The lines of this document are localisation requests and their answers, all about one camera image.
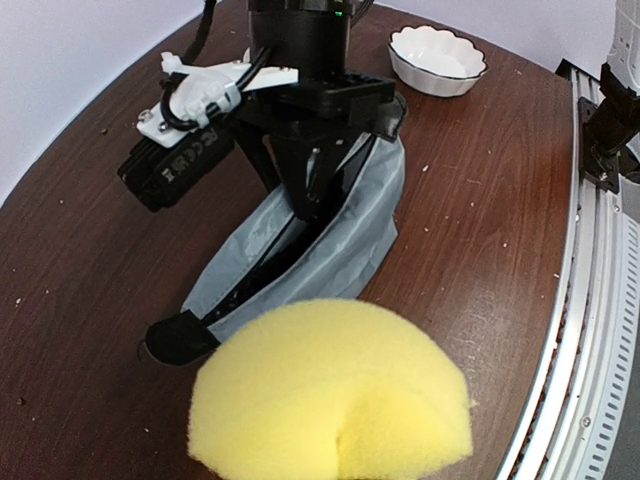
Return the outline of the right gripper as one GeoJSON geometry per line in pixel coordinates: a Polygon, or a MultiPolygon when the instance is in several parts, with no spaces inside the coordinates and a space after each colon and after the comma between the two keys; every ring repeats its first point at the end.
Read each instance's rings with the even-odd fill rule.
{"type": "Polygon", "coordinates": [[[394,96],[392,80],[354,71],[253,90],[234,114],[234,139],[267,190],[282,185],[295,216],[309,220],[394,96]]]}

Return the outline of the grey drawstring pouch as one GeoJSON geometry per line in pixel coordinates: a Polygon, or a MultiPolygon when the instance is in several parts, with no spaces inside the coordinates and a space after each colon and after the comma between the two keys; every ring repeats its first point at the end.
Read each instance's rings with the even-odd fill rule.
{"type": "Polygon", "coordinates": [[[158,362],[184,366],[214,352],[261,314],[315,298],[356,298],[393,246],[406,156],[399,131],[409,108],[397,94],[373,133],[345,156],[314,221],[295,217],[277,187],[205,266],[178,314],[144,338],[158,362]]]}

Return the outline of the yellow sponge block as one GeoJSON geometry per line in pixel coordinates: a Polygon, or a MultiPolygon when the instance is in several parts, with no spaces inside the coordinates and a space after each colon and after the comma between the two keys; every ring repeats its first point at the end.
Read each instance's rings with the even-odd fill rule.
{"type": "Polygon", "coordinates": [[[472,455],[470,408],[462,371],[412,322],[305,301],[202,365],[187,451],[224,479],[417,479],[472,455]]]}

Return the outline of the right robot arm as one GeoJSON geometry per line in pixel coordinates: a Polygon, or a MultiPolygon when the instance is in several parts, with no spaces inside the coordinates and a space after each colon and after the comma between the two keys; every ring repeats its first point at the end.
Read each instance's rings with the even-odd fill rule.
{"type": "Polygon", "coordinates": [[[297,218],[334,215],[353,187],[343,160],[395,98],[392,81],[345,67],[350,27],[364,10],[349,1],[251,1],[250,61],[238,78],[175,69],[160,112],[185,136],[154,169],[163,205],[239,146],[267,189],[284,188],[297,218]]]}

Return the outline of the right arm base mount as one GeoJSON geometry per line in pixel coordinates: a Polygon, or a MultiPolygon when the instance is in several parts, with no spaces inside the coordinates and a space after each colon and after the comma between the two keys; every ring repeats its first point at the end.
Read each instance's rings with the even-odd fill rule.
{"type": "Polygon", "coordinates": [[[639,133],[639,94],[623,85],[607,63],[601,67],[600,104],[578,100],[579,166],[598,188],[620,192],[620,179],[639,182],[639,161],[627,147],[639,133]]]}

